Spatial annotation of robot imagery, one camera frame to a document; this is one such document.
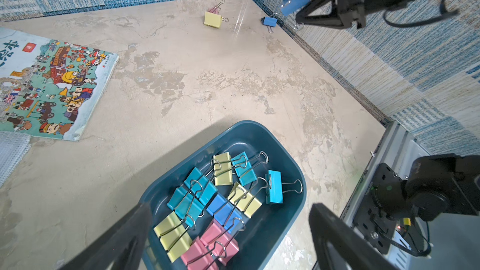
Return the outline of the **pink binder clip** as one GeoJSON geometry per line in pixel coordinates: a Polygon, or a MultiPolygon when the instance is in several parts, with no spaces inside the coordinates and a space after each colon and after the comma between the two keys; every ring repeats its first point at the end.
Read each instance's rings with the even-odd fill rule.
{"type": "Polygon", "coordinates": [[[213,244],[205,245],[197,237],[181,256],[181,260],[188,270],[218,270],[217,260],[225,258],[226,255],[223,243],[215,241],[213,244]]]}
{"type": "Polygon", "coordinates": [[[238,217],[234,217],[227,228],[214,219],[200,237],[200,241],[208,250],[213,250],[216,256],[226,261],[240,251],[236,236],[245,229],[245,222],[238,217]]]}
{"type": "Polygon", "coordinates": [[[218,15],[221,12],[221,6],[225,4],[225,1],[226,0],[221,0],[220,2],[217,3],[217,5],[208,9],[207,12],[218,15]]]}

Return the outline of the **blue binder clip top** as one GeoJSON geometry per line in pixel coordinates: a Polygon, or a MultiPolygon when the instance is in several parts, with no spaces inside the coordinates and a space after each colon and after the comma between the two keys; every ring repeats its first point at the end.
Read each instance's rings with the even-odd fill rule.
{"type": "Polygon", "coordinates": [[[306,6],[311,0],[282,0],[281,12],[284,16],[289,16],[306,6]]]}

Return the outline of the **teal binder clip lone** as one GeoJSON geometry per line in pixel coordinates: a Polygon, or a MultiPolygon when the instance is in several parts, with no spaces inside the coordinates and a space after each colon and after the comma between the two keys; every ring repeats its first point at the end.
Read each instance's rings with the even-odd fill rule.
{"type": "Polygon", "coordinates": [[[266,175],[266,202],[267,204],[283,204],[285,193],[301,194],[303,184],[300,179],[295,182],[283,182],[280,171],[269,170],[266,175]]]}

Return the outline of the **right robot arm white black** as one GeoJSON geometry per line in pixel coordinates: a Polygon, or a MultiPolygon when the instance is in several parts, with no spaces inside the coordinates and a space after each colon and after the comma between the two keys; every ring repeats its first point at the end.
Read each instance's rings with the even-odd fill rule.
{"type": "MultiPolygon", "coordinates": [[[[387,14],[414,0],[311,0],[296,15],[304,25],[347,29],[366,26],[375,12],[387,14]]],[[[393,240],[395,231],[416,232],[416,219],[433,221],[443,213],[478,215],[480,211],[480,159],[478,156],[440,154],[415,159],[406,179],[379,164],[353,217],[353,225],[380,253],[390,247],[414,257],[426,257],[431,248],[409,249],[393,240]]]]}

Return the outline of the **blue binder clip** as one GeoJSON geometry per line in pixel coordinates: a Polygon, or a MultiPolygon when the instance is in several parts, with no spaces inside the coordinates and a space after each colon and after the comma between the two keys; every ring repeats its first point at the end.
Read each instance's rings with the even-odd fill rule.
{"type": "Polygon", "coordinates": [[[217,193],[207,205],[206,211],[224,228],[230,235],[235,234],[248,222],[248,218],[226,198],[217,193]]]}
{"type": "Polygon", "coordinates": [[[311,0],[282,0],[281,12],[284,16],[289,16],[306,6],[311,0]]]}
{"type": "Polygon", "coordinates": [[[261,23],[262,25],[267,27],[267,32],[269,34],[273,34],[274,33],[273,28],[277,26],[278,19],[276,16],[277,14],[274,13],[270,16],[265,16],[261,18],[261,23]]]}

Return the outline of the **yellow binder clip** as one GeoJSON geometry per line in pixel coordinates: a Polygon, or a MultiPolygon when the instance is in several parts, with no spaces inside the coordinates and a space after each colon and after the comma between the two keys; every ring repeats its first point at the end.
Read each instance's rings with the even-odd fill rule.
{"type": "Polygon", "coordinates": [[[153,228],[155,235],[172,263],[184,255],[193,243],[188,234],[188,228],[184,226],[185,222],[186,220],[180,220],[177,214],[172,211],[153,228]]]}
{"type": "Polygon", "coordinates": [[[242,186],[240,182],[235,182],[227,200],[246,217],[251,219],[263,205],[258,195],[267,188],[268,182],[263,177],[257,178],[249,189],[242,186]]]}
{"type": "Polygon", "coordinates": [[[229,21],[228,18],[212,12],[206,11],[204,14],[204,25],[212,28],[220,28],[223,23],[228,23],[229,21]]]}

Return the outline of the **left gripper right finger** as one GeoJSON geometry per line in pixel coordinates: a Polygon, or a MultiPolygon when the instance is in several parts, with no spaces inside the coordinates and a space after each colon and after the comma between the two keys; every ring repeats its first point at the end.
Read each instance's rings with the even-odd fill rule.
{"type": "Polygon", "coordinates": [[[317,270],[395,269],[324,204],[312,205],[309,226],[317,270]]]}

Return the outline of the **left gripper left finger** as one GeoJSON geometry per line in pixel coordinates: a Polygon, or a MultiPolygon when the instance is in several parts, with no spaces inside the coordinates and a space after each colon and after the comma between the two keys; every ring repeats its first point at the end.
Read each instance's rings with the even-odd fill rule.
{"type": "Polygon", "coordinates": [[[148,204],[139,203],[63,270],[137,270],[152,225],[148,204]]]}

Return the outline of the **yellow binder clip top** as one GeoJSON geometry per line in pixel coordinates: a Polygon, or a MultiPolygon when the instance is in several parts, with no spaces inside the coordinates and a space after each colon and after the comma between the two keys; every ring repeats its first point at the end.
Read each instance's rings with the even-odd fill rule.
{"type": "Polygon", "coordinates": [[[229,21],[228,18],[212,12],[206,11],[204,14],[204,25],[212,28],[220,28],[223,23],[228,23],[229,21]]]}

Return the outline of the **teal binder clip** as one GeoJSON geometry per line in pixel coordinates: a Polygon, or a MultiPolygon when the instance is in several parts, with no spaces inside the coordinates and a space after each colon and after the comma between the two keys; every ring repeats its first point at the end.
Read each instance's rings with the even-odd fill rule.
{"type": "Polygon", "coordinates": [[[175,212],[176,216],[192,228],[196,220],[203,214],[205,206],[200,203],[191,190],[183,186],[177,187],[167,207],[175,212]]]}
{"type": "Polygon", "coordinates": [[[184,180],[184,185],[191,190],[199,202],[206,206],[217,194],[217,187],[197,168],[194,167],[184,180]]]}

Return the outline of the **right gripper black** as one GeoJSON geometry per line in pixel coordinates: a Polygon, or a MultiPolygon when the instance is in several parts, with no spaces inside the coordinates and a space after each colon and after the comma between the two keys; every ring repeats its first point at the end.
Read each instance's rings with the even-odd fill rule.
{"type": "Polygon", "coordinates": [[[366,16],[366,0],[311,0],[297,13],[296,22],[337,30],[348,29],[356,23],[360,29],[366,26],[366,16]]]}

